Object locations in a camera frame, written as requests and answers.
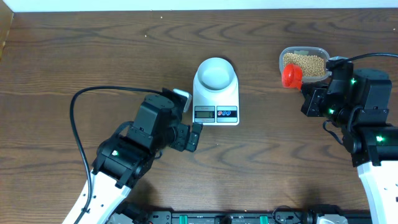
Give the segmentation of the red plastic measuring scoop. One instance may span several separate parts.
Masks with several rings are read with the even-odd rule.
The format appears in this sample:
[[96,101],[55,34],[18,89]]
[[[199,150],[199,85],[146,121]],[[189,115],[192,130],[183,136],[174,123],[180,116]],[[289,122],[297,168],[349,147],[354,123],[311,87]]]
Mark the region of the red plastic measuring scoop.
[[296,88],[298,90],[302,87],[302,69],[295,64],[287,64],[282,72],[282,86],[284,88]]

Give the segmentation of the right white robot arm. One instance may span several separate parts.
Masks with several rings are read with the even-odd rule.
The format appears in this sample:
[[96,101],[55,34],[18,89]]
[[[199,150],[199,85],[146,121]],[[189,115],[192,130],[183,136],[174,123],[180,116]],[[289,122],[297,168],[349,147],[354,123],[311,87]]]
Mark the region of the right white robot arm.
[[387,123],[392,82],[380,70],[337,71],[330,83],[304,83],[302,113],[341,129],[373,223],[397,223],[397,127]]

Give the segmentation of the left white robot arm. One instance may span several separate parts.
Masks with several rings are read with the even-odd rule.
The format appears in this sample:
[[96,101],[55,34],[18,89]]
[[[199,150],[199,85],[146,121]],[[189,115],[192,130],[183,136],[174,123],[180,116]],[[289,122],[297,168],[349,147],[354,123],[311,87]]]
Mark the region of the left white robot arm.
[[182,124],[191,94],[174,89],[144,98],[134,121],[103,141],[88,180],[65,223],[106,223],[165,147],[193,152],[203,126]]

